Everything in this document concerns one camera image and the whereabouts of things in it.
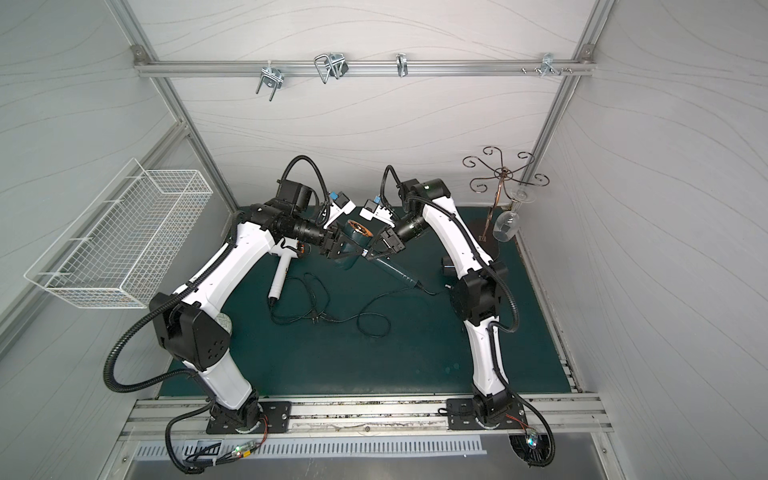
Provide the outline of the dark green hair dryer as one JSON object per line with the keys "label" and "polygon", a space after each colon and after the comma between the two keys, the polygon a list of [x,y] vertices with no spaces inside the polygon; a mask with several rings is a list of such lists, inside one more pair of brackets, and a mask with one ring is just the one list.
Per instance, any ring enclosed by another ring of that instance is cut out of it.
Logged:
{"label": "dark green hair dryer", "polygon": [[[347,220],[331,248],[331,253],[335,255],[334,263],[342,270],[351,269],[358,260],[365,258],[372,240],[373,234],[367,227],[355,220]],[[418,288],[420,285],[406,269],[385,257],[375,258],[370,263],[408,288]]]}

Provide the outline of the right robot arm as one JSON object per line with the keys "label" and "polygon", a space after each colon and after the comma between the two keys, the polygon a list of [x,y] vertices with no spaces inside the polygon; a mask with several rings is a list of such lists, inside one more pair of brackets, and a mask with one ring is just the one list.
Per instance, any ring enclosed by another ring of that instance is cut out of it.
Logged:
{"label": "right robot arm", "polygon": [[447,186],[440,179],[402,181],[393,166],[385,167],[377,206],[390,208],[385,187],[394,179],[404,216],[382,228],[367,247],[369,261],[389,257],[425,230],[435,232],[447,253],[456,282],[450,301],[468,335],[473,364],[473,415],[479,426],[499,427],[512,420],[523,430],[522,459],[530,467],[547,467],[556,455],[552,429],[529,401],[513,390],[503,368],[499,334],[514,333],[519,309],[504,281],[505,265],[494,260],[471,235]]}

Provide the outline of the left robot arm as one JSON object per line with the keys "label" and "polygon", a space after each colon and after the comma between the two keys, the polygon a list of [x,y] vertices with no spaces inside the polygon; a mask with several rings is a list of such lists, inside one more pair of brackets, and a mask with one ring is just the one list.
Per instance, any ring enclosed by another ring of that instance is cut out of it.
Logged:
{"label": "left robot arm", "polygon": [[[314,218],[302,217],[316,194]],[[212,405],[212,418],[228,430],[250,433],[261,423],[258,394],[242,375],[230,352],[231,334],[217,318],[245,275],[277,248],[290,251],[310,244],[322,252],[339,237],[336,220],[350,214],[354,203],[342,192],[319,191],[281,176],[275,196],[265,203],[241,208],[234,217],[227,240],[188,282],[174,293],[156,294],[150,311],[116,342],[103,368],[106,387],[116,393],[144,390],[174,376],[193,378]],[[182,368],[148,380],[124,384],[117,380],[118,357],[129,340],[145,325],[153,324],[159,345]]]}

